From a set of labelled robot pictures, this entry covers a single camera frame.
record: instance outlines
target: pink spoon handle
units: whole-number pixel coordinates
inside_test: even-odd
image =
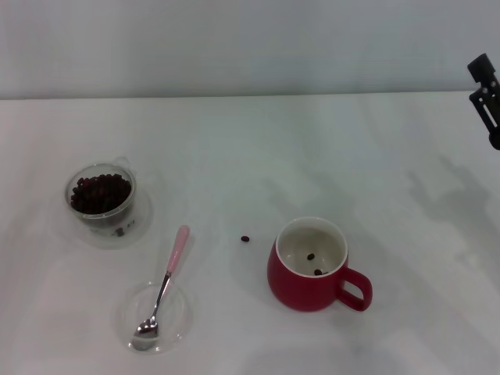
[[[175,236],[175,244],[173,244],[172,254],[170,254],[169,264],[166,267],[166,272],[173,273],[176,269],[177,264],[179,263],[180,256],[182,255],[182,251],[186,246],[186,242],[188,242],[189,238],[189,227],[187,225],[183,225],[177,231],[177,235]]]

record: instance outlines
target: spoon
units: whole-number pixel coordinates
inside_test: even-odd
[[[146,319],[139,325],[139,327],[137,327],[134,337],[132,338],[131,344],[135,350],[143,352],[144,350],[150,349],[156,343],[156,339],[158,338],[158,321],[156,320],[156,313],[158,312],[160,302],[168,292],[167,288],[170,284],[172,273],[179,263],[180,255],[184,250],[188,237],[189,227],[187,225],[183,225],[177,231],[172,254],[170,254],[169,264],[166,267],[165,277],[163,278],[162,287],[160,288],[158,298],[156,299],[153,314],[149,319]]]

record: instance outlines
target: glass saucer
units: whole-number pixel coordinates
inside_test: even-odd
[[[126,292],[116,307],[113,318],[118,338],[123,345],[136,353],[157,354],[169,351],[191,328],[193,316],[186,294],[172,282],[156,316],[159,324],[158,338],[143,340],[144,343],[153,343],[149,350],[141,352],[134,349],[130,343],[134,332],[139,324],[151,316],[160,287],[161,284],[151,282],[133,287]]]

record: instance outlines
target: roasted coffee bean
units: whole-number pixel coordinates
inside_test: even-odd
[[[125,202],[131,191],[130,181],[119,174],[80,178],[73,189],[71,206],[81,213],[107,213]]]

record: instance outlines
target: white tabletop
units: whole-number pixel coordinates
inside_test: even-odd
[[[0,132],[2,374],[500,373],[500,153],[466,92],[0,102]],[[67,178],[121,155],[161,192],[148,232],[114,250],[64,234]],[[366,312],[273,297],[297,216],[345,232]],[[139,355],[113,309],[161,278],[183,223],[194,323]]]

